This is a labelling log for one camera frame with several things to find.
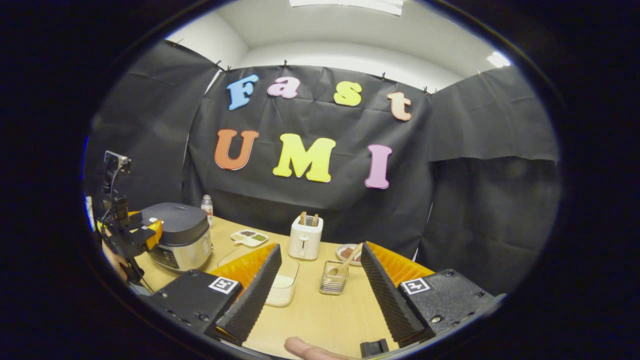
wooden table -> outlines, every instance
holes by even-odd
[[[245,245],[236,245],[230,238],[232,233],[242,229],[252,228],[216,217],[209,230],[213,255],[200,270],[213,271],[218,267],[220,259],[237,247],[244,247]],[[279,243],[282,261],[293,259],[287,253],[288,235],[254,230],[269,235],[269,240],[260,247],[273,242]],[[284,349],[284,341],[289,336],[298,336],[307,343],[331,352],[358,358],[361,357],[360,343],[365,341],[385,338],[390,351],[398,348],[398,344],[391,338],[361,266],[349,267],[349,279],[340,295],[320,293],[324,262],[339,261],[335,255],[338,246],[339,244],[322,241],[316,260],[295,259],[300,263],[300,270],[291,303],[285,307],[265,305],[249,338],[243,343],[244,347],[289,359],[297,359]],[[144,269],[145,280],[153,290],[159,290],[180,275],[156,264],[147,253],[138,256],[136,260]]]

foam letter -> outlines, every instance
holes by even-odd
[[[275,82],[267,89],[269,95],[282,96],[285,99],[293,99],[298,96],[296,90],[300,86],[300,80],[285,76],[284,78],[277,78]]]
[[[237,109],[240,106],[247,105],[249,103],[249,98],[244,95],[251,95],[253,93],[252,83],[256,81],[258,81],[258,75],[253,74],[227,86],[227,89],[229,89],[229,92],[231,93],[231,105],[229,105],[229,110]]]
[[[394,114],[396,119],[403,121],[411,120],[411,114],[404,112],[404,106],[411,105],[411,100],[406,99],[401,92],[388,94],[387,99],[391,99],[391,113]]]
[[[369,188],[386,189],[389,187],[387,181],[387,158],[393,151],[384,145],[369,145],[371,151],[371,171],[369,178],[364,181],[364,185]]]
[[[297,177],[301,177],[311,165],[311,170],[307,172],[307,179],[321,183],[328,183],[331,180],[329,157],[331,149],[335,147],[335,141],[329,138],[319,138],[306,151],[300,135],[282,134],[280,139],[282,140],[282,153],[278,166],[273,169],[275,175],[291,176],[289,168],[289,162],[291,162]]]
[[[240,136],[243,137],[240,155],[236,159],[230,159],[229,147],[231,146],[231,139],[236,137],[236,134],[238,134],[238,132],[231,129],[218,131],[218,144],[216,145],[216,153],[213,158],[221,168],[237,170],[243,168],[247,161],[249,161],[253,141],[258,137],[258,132],[253,130],[243,131],[242,134],[240,134]]]
[[[356,106],[360,104],[362,97],[359,92],[362,91],[362,86],[358,83],[352,83],[350,81],[342,81],[335,87],[336,93],[333,95],[333,100],[337,104]]]

stainless steel rice cooker body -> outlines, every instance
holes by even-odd
[[[151,258],[158,264],[177,271],[200,268],[211,255],[207,213],[194,206],[163,202],[142,210],[143,224],[160,219],[163,233]]]

